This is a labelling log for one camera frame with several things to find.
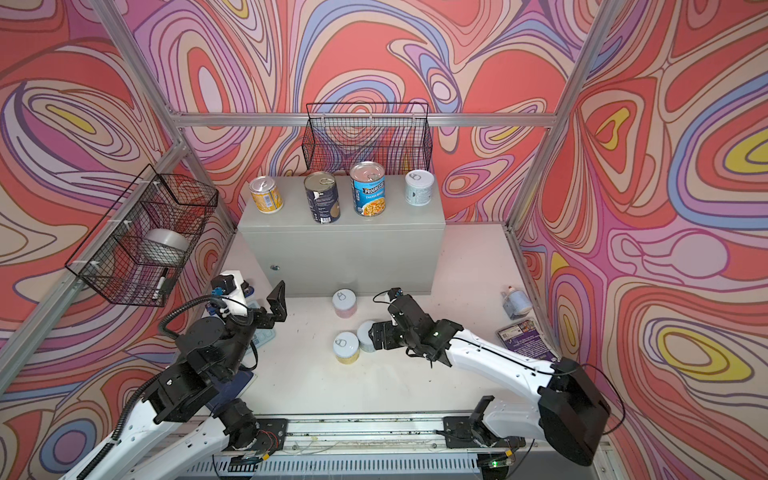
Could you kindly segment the light blue white can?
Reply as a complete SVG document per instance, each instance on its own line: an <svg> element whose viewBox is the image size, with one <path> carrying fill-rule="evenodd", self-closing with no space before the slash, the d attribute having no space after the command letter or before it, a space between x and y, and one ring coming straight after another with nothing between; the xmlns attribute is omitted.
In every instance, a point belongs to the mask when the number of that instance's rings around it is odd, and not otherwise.
<svg viewBox="0 0 768 480"><path fill-rule="evenodd" d="M363 322L357 329L357 338L359 342L359 348L366 353L374 353L376 351L373 340L370 337L370 331L374 322L371 320Z"/></svg>

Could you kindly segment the pink white can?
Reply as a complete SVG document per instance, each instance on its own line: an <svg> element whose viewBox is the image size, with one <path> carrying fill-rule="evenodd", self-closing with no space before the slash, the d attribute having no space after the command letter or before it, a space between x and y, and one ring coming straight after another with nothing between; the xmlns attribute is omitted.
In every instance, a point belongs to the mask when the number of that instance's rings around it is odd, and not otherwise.
<svg viewBox="0 0 768 480"><path fill-rule="evenodd" d="M350 289L340 289L332 296L332 305L340 318L350 318L357 311L357 296Z"/></svg>

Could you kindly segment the white yellow can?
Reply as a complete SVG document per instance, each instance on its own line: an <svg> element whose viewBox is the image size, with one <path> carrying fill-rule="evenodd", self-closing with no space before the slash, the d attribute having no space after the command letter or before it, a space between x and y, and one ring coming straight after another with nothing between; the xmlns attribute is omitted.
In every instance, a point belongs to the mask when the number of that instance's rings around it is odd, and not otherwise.
<svg viewBox="0 0 768 480"><path fill-rule="evenodd" d="M333 352L336 359L345 365L357 361L360 354L360 342L355 333L345 331L339 333L333 341Z"/></svg>

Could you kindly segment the yellow corn can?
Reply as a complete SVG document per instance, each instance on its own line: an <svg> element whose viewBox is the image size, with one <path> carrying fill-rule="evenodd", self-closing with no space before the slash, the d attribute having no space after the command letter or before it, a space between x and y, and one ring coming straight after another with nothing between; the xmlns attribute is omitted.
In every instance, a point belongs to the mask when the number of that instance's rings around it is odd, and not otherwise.
<svg viewBox="0 0 768 480"><path fill-rule="evenodd" d="M282 209L283 200L274 178L260 176L251 180L249 191L259 212L274 214Z"/></svg>

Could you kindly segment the dark tomato can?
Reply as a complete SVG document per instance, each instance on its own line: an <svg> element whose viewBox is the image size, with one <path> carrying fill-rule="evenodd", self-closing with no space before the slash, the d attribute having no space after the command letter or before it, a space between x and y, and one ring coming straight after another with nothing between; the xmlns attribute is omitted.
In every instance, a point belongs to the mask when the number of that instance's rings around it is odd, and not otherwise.
<svg viewBox="0 0 768 480"><path fill-rule="evenodd" d="M314 172L304 180L304 189L313 219L330 224L340 218L341 207L335 177L327 172Z"/></svg>

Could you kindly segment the pale green white can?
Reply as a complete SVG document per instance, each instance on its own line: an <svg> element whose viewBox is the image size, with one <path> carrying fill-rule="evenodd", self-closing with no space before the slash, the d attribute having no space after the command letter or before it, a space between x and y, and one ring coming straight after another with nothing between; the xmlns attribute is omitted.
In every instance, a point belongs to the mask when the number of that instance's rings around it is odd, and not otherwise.
<svg viewBox="0 0 768 480"><path fill-rule="evenodd" d="M427 170L412 170L405 175L405 198L411 206L426 206L431 202L434 175Z"/></svg>

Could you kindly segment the blue label large can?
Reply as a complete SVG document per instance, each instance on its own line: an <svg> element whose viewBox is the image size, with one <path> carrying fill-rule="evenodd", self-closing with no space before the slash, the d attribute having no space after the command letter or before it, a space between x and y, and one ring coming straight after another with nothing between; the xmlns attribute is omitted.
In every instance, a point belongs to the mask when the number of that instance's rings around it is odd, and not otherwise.
<svg viewBox="0 0 768 480"><path fill-rule="evenodd" d="M349 176L355 211L364 217L374 217L386 208L385 169L382 165L365 161L354 165Z"/></svg>

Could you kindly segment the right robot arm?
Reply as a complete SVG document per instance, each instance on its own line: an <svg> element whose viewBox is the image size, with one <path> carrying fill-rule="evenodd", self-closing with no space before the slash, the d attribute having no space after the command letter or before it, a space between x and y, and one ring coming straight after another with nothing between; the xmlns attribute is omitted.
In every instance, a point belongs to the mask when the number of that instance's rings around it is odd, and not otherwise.
<svg viewBox="0 0 768 480"><path fill-rule="evenodd" d="M603 436L611 432L611 408L586 365L523 356L457 322L433 319L398 288L387 295L389 319L366 333L375 350L402 349L410 358L470 371L527 401L525 409L515 410L492 395L482 397L466 419L470 442L492 447L508 437L543 439L565 459L592 465Z"/></svg>

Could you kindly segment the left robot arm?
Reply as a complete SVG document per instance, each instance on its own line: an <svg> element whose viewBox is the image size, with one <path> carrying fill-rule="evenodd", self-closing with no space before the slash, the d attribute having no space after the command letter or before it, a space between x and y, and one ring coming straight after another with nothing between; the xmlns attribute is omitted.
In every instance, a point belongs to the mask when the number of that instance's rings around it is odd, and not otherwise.
<svg viewBox="0 0 768 480"><path fill-rule="evenodd" d="M226 450L258 465L283 449L284 419L263 420L241 391L258 352L254 336L287 318L286 285L278 282L266 307L249 307L239 284L173 310L159 325L179 350L177 360L130 397L116 427L67 479L175 479Z"/></svg>

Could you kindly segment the dark blue notebook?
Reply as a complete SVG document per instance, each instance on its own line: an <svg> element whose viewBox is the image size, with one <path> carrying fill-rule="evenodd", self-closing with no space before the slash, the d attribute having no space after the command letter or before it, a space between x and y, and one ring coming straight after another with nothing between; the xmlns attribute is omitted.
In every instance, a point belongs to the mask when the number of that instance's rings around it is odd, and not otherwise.
<svg viewBox="0 0 768 480"><path fill-rule="evenodd" d="M215 387L216 395L208 402L209 409L216 408L217 405L237 398L251 383L254 376L255 374L252 371L238 371L232 380L228 382L213 379L212 385Z"/></svg>

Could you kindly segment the grey metal cabinet box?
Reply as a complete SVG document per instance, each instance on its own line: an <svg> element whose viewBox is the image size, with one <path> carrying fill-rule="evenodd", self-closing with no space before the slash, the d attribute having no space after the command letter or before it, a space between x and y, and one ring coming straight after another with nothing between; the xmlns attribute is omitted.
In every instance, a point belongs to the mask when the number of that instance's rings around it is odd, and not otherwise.
<svg viewBox="0 0 768 480"><path fill-rule="evenodd" d="M405 179L385 181L386 208L374 217L356 213L351 181L336 179L341 214L329 224L310 212L301 177L280 177L283 208L264 214L250 204L238 231L271 285L285 282L290 297L326 297L342 288L373 295L391 287L407 293L432 290L446 228L442 201L409 204Z"/></svg>

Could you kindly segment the small white bottle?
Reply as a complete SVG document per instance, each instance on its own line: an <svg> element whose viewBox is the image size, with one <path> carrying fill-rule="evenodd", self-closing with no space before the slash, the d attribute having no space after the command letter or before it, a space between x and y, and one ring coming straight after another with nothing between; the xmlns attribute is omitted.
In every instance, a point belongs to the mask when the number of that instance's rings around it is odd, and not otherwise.
<svg viewBox="0 0 768 480"><path fill-rule="evenodd" d="M524 290L510 286L503 296L502 308L511 320L517 320L526 317L533 305Z"/></svg>

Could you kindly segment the black marker pen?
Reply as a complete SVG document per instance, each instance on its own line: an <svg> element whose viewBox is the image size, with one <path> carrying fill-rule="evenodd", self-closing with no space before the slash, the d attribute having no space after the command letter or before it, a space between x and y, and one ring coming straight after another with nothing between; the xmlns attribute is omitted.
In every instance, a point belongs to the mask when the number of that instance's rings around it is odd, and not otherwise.
<svg viewBox="0 0 768 480"><path fill-rule="evenodd" d="M168 275L168 269L164 268L162 270L161 275L160 275L160 277L158 279L158 282L157 282L157 284L156 284L156 286L155 286L155 288L153 290L153 295L152 295L152 300L153 301L158 301L161 298L161 296L163 295L163 285L164 285L164 283L166 281L167 275Z"/></svg>

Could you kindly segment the purple packet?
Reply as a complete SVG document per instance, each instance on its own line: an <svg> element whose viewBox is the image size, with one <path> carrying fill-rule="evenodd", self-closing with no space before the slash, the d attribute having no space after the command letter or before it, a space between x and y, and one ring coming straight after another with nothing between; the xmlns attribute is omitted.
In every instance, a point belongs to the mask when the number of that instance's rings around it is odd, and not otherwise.
<svg viewBox="0 0 768 480"><path fill-rule="evenodd" d="M497 336L508 350L519 355L549 362L557 359L545 344L532 319L521 320L500 329Z"/></svg>

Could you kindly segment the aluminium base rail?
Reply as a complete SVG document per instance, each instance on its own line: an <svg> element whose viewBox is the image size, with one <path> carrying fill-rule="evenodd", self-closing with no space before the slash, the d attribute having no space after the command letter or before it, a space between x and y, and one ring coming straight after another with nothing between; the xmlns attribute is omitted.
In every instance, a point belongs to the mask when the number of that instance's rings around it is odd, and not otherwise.
<svg viewBox="0 0 768 480"><path fill-rule="evenodd" d="M578 466L544 440L449 446L442 413L289 415L278 451L215 450L210 441L161 452L129 479L620 479L609 442Z"/></svg>

